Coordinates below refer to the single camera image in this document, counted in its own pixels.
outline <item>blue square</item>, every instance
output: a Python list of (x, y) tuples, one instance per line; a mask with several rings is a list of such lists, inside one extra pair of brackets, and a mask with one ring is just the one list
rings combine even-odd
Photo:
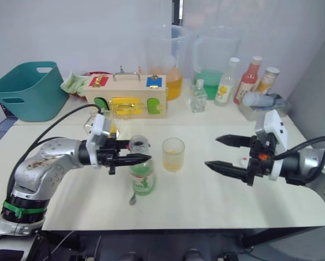
[(154, 80), (151, 77), (148, 77), (146, 79), (146, 87), (150, 86), (162, 87), (162, 78), (157, 78), (156, 80)]

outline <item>laptop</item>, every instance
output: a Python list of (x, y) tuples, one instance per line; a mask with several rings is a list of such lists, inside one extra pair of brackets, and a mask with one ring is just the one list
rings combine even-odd
[(4, 137), (4, 135), (6, 134), (6, 132), (8, 132), (8, 130), (13, 126), (13, 124), (15, 124), (18, 118), (12, 112), (10, 112), (8, 108), (6, 108), (1, 102), (0, 102), (0, 106), (6, 116), (6, 119), (0, 122), (0, 140), (1, 140), (1, 138)]

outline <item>pitcher handle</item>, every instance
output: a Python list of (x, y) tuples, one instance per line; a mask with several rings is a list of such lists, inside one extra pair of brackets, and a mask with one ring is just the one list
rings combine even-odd
[(201, 67), (199, 66), (198, 64), (198, 54), (199, 54), (199, 46), (201, 45), (201, 43), (203, 43), (203, 39), (202, 38), (197, 38), (194, 45), (193, 45), (193, 56), (192, 56), (192, 59), (193, 59), (193, 67), (194, 67), (194, 72), (198, 72), (200, 73), (201, 72)]

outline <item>spoon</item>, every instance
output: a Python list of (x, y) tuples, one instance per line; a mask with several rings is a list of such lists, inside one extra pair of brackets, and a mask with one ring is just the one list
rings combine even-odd
[(133, 192), (133, 195), (132, 195), (132, 197), (131, 197), (131, 199), (130, 199), (130, 201), (129, 201), (129, 204), (130, 204), (131, 206), (133, 206), (134, 204), (136, 204), (136, 202), (137, 202), (136, 192)]

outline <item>plastic cup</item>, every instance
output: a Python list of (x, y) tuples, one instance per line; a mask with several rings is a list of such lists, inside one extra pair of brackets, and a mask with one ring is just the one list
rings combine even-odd
[(184, 162), (184, 142), (178, 138), (169, 138), (162, 144), (163, 166), (166, 170), (175, 172), (182, 168)]

